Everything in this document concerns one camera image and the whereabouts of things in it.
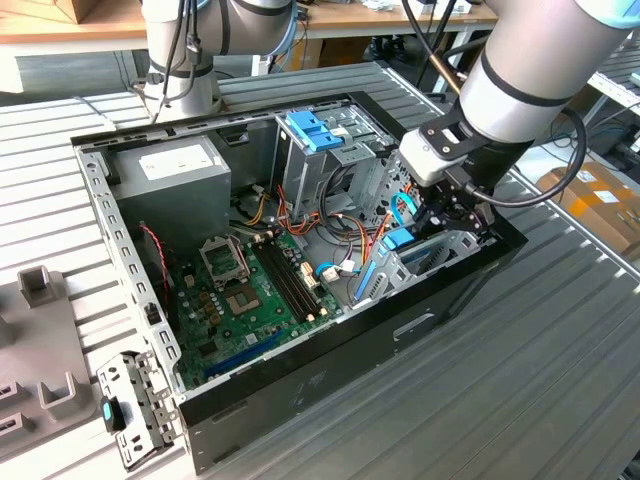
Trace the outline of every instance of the red wire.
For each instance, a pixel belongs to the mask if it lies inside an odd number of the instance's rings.
[[[156,244],[156,248],[158,249],[158,253],[160,254],[160,263],[162,263],[162,280],[164,281],[164,305],[165,308],[169,308],[169,281],[167,280],[167,264],[164,260],[164,252],[162,251],[162,246],[160,244],[160,240],[156,237],[156,234],[151,231],[151,229],[145,225],[140,225],[140,228],[147,232],[153,243]]]

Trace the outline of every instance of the metal bracket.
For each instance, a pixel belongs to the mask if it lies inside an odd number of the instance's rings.
[[[122,416],[118,423],[123,427],[115,437],[127,471],[171,447],[182,435],[171,390],[152,352],[121,353],[98,370],[98,380],[108,400],[103,401],[105,422],[112,426],[111,416]],[[105,403],[117,403],[117,412],[105,410]]]

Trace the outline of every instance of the ribbed metal surface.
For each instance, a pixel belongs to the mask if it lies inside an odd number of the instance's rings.
[[[433,115],[391,75],[364,64],[234,80],[222,90],[232,108],[365,90],[407,127]],[[137,99],[124,94],[92,101],[114,121],[139,115]],[[66,139],[73,129],[103,128],[79,108],[65,101],[0,109],[0,138],[7,139],[0,142],[0,279],[9,281],[12,270],[36,257],[66,272],[93,373],[139,339],[95,220],[78,213],[88,198]],[[17,130],[4,126],[17,123]],[[9,141],[15,132],[27,141]],[[498,195],[524,191],[511,179]],[[640,447],[636,273],[547,206],[505,214],[529,243],[463,315],[239,452],[210,478],[616,478]],[[9,244],[1,241],[7,235]],[[121,478],[101,423],[5,462],[0,477]],[[192,476],[178,444],[132,477]]]
[[[589,79],[589,85],[620,105],[630,107],[640,102],[640,87],[632,83],[631,74],[640,70],[640,42],[619,47]]]

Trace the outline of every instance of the expansion slot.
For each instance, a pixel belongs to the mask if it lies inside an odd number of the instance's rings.
[[[273,243],[265,243],[254,246],[252,251],[298,323],[314,319],[320,313],[320,306],[291,268],[282,250]]]

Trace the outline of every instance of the blue plastic latch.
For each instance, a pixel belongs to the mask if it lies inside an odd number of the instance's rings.
[[[325,123],[312,112],[293,112],[287,114],[291,128],[314,152],[339,147],[344,143],[340,137],[332,135]]]
[[[413,235],[409,233],[409,230],[406,228],[398,228],[397,230],[387,233],[382,241],[389,247],[389,250],[395,250],[402,245],[412,242],[413,239]]]
[[[102,405],[102,416],[107,421],[111,420],[111,405],[108,403]]]

